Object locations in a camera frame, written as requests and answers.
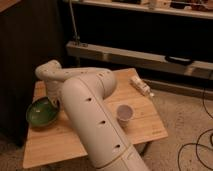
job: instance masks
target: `green bowl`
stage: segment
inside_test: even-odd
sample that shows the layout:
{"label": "green bowl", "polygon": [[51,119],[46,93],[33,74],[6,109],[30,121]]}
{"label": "green bowl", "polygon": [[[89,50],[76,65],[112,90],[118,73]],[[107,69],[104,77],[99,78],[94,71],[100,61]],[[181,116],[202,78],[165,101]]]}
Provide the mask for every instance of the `green bowl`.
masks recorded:
{"label": "green bowl", "polygon": [[26,119],[32,127],[44,127],[56,120],[59,107],[54,107],[47,97],[32,103],[26,113]]}

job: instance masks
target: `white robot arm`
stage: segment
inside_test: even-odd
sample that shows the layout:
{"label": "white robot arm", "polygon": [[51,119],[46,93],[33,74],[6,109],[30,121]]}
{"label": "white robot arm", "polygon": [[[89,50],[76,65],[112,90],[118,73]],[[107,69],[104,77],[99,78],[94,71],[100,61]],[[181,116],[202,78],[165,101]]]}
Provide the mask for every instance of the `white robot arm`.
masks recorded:
{"label": "white robot arm", "polygon": [[[142,158],[103,102],[103,99],[115,90],[114,74],[103,68],[64,70],[56,69],[54,65],[55,72],[59,72],[55,73],[55,76],[49,76],[49,73],[46,75],[53,62],[56,63],[52,61],[38,67],[36,75],[45,82],[60,82],[60,102],[96,170],[148,171]],[[64,71],[67,70],[70,72],[69,77],[64,75]]]}

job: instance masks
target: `wooden table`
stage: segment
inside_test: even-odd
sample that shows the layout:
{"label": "wooden table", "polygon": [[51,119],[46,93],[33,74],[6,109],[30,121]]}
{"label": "wooden table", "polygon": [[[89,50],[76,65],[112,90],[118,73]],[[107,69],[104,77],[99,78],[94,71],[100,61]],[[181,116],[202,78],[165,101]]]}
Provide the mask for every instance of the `wooden table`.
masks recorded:
{"label": "wooden table", "polygon": [[[130,77],[137,74],[136,70],[124,69],[114,73],[118,85],[105,103],[114,116],[117,107],[121,104],[133,108],[134,117],[124,129],[130,141],[137,145],[167,137],[167,131],[153,103],[129,84]],[[45,96],[44,84],[39,81],[35,85],[33,100],[43,96]],[[58,119],[50,126],[36,130],[29,127],[23,167],[31,168],[86,155],[65,112],[61,110]]]}

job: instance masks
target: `paper cup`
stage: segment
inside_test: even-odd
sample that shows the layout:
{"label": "paper cup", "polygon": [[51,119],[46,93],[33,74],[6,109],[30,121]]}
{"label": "paper cup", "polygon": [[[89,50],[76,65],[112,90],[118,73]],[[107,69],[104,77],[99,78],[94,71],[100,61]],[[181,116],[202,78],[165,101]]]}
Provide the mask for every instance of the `paper cup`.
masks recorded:
{"label": "paper cup", "polygon": [[117,108],[117,120],[121,127],[126,127],[133,117],[133,110],[128,105],[120,105]]}

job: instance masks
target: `black cable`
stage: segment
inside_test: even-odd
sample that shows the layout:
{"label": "black cable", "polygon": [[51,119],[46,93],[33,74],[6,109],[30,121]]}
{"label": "black cable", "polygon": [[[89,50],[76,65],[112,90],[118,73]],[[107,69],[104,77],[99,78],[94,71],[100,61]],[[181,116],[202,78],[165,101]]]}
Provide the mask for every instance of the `black cable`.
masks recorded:
{"label": "black cable", "polygon": [[213,168],[212,168],[212,167],[209,167],[208,165],[206,165],[206,164],[201,160],[200,156],[198,155],[198,149],[197,149],[198,146],[197,146],[197,144],[199,144],[199,141],[200,141],[200,139],[202,138],[203,135],[205,135],[206,133],[211,132],[211,131],[213,131],[213,129],[209,129],[209,130],[203,132],[202,134],[200,134],[200,136],[199,136],[198,139],[197,139],[196,145],[195,145],[195,152],[196,152],[196,157],[197,157],[198,161],[199,161],[205,168],[207,168],[207,169],[209,169],[209,170],[213,170]]}
{"label": "black cable", "polygon": [[213,147],[213,133],[211,133],[211,135],[209,136],[209,140],[210,140],[210,144]]}
{"label": "black cable", "polygon": [[[209,73],[209,76],[208,76],[208,81],[210,81],[211,79],[211,76],[213,74],[213,70]],[[206,107],[206,104],[205,104],[205,93],[206,93],[206,87],[204,87],[203,89],[203,93],[202,93],[202,103],[203,103],[203,107],[205,109],[205,112],[209,115],[209,117],[211,117],[213,119],[213,115],[208,111],[207,107]],[[212,170],[213,171],[213,168],[206,165],[200,158],[199,154],[198,154],[198,146],[200,147],[203,147],[203,148],[207,148],[208,150],[212,151],[213,152],[213,148],[210,148],[208,146],[205,146],[203,144],[199,144],[199,141],[200,139],[202,138],[203,135],[205,135],[206,133],[208,132],[211,132],[213,131],[213,129],[208,129],[207,131],[204,131],[202,134],[199,135],[198,139],[197,139],[197,142],[196,143],[187,143],[187,144],[184,144],[182,145],[182,147],[179,149],[178,151],[178,159],[177,159],[177,162],[178,162],[178,169],[181,171],[181,167],[180,167],[180,154],[181,154],[181,151],[186,147],[186,146],[189,146],[189,145],[195,145],[195,153],[196,153],[196,157],[198,159],[198,161],[207,169],[209,170]],[[210,134],[209,136],[209,140],[210,140],[210,144],[211,146],[213,147],[213,133]]]}
{"label": "black cable", "polygon": [[181,152],[182,152],[182,150],[186,147],[186,146],[200,146],[200,147],[203,147],[203,148],[206,148],[206,149],[208,149],[208,150],[213,150],[213,149],[211,149],[210,147],[208,147],[208,146],[205,146],[205,145],[203,145],[203,144],[197,144],[197,143],[187,143],[187,144],[184,144],[184,145],[182,145],[182,147],[179,149],[179,151],[178,151],[178,158],[177,158],[177,163],[178,163],[178,169],[179,169],[179,171],[181,171],[181,167],[180,167],[180,155],[181,155]]}

